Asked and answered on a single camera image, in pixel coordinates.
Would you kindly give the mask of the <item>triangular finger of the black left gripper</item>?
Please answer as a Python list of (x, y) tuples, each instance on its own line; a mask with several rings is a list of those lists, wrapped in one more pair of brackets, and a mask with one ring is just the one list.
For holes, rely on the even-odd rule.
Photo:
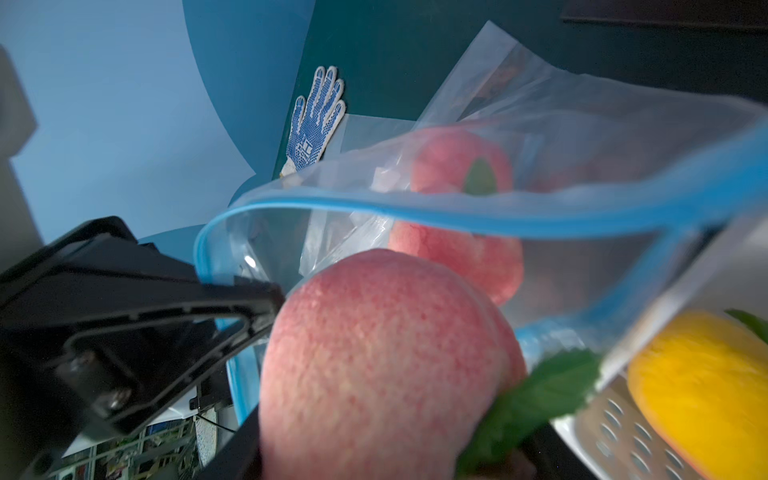
[(117, 217), (86, 222), (1, 275), (17, 427), (67, 442), (133, 433), (265, 334), (273, 283), (201, 282)]

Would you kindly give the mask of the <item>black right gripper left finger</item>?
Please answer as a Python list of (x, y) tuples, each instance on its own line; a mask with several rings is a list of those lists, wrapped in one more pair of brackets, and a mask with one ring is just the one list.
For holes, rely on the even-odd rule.
[(196, 480), (258, 480), (262, 478), (259, 408), (247, 417), (224, 448), (196, 476)]

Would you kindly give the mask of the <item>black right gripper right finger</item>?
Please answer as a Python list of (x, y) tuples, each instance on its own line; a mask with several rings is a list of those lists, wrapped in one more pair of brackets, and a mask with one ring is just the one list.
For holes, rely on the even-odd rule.
[(597, 479), (550, 425), (530, 435), (522, 443), (521, 449), (535, 467), (536, 480)]

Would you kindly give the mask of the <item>pink peach large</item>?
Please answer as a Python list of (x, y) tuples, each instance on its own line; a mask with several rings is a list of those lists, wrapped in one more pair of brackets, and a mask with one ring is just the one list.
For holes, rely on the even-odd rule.
[(324, 269), (280, 309), (259, 403), (266, 479), (531, 479), (521, 443), (582, 408), (600, 357), (526, 366), (498, 307), (391, 250)]

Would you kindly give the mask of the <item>clear zip-top bag blue zipper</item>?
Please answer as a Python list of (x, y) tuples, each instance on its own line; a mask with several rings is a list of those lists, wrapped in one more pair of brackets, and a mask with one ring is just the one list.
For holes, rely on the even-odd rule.
[(767, 205), (767, 109), (558, 69), (493, 23), (408, 133), (244, 193), (199, 234), (206, 283), (285, 290), (403, 223), (523, 282), (502, 310), (535, 365), (605, 356), (611, 381)]

